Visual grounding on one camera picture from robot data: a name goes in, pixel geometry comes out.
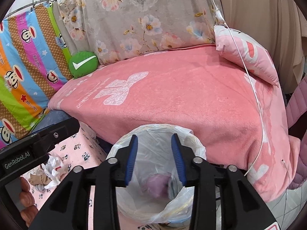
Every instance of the metal screw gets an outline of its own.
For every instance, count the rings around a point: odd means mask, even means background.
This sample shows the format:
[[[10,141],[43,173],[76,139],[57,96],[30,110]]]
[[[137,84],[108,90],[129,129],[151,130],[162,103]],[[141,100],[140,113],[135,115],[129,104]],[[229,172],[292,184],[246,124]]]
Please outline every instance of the metal screw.
[[[81,166],[76,166],[76,167],[74,167],[74,169],[73,169],[73,171],[75,172],[75,173],[79,173],[79,172],[81,172],[82,171],[82,167]]]
[[[117,163],[117,161],[118,160],[115,157],[111,157],[110,159],[108,159],[109,164],[115,164],[115,163]]]
[[[197,157],[193,158],[193,162],[195,162],[195,163],[202,163],[203,159],[201,157],[197,156]]]
[[[238,168],[234,165],[229,165],[228,169],[231,171],[231,172],[236,172],[238,170]]]

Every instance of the red and white label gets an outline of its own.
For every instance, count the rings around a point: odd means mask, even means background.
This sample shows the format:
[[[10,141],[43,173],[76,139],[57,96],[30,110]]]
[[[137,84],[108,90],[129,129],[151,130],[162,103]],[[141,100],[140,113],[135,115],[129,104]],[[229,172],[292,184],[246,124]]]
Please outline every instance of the red and white label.
[[[267,227],[265,230],[280,230],[277,222],[273,223],[271,226]]]

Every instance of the green pillow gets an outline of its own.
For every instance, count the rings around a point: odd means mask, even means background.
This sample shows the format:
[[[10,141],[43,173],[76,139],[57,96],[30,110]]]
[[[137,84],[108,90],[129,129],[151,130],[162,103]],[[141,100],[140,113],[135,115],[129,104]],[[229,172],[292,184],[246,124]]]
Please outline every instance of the green pillow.
[[[83,77],[97,69],[98,58],[92,52],[79,52],[72,56],[68,67],[75,79]]]

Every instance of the beige curtain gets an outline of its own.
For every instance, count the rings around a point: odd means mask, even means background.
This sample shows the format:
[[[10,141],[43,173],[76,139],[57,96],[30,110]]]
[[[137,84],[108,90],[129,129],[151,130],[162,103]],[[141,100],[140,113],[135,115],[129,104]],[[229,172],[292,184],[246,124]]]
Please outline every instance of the beige curtain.
[[[303,75],[307,21],[293,0],[221,0],[228,26],[270,53],[281,87],[292,93]]]

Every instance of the human hand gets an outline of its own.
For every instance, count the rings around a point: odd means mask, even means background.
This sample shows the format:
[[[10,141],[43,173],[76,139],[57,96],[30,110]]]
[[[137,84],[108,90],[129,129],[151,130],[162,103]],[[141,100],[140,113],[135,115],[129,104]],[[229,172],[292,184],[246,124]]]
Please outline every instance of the human hand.
[[[34,220],[34,217],[37,215],[38,209],[36,208],[36,206],[34,206],[35,202],[34,197],[29,192],[30,184],[23,177],[21,177],[20,179],[21,179],[22,192],[19,194],[19,199],[22,205],[26,207],[26,209],[20,212],[20,215],[23,218],[23,220],[26,222],[27,227],[29,227],[32,221]]]

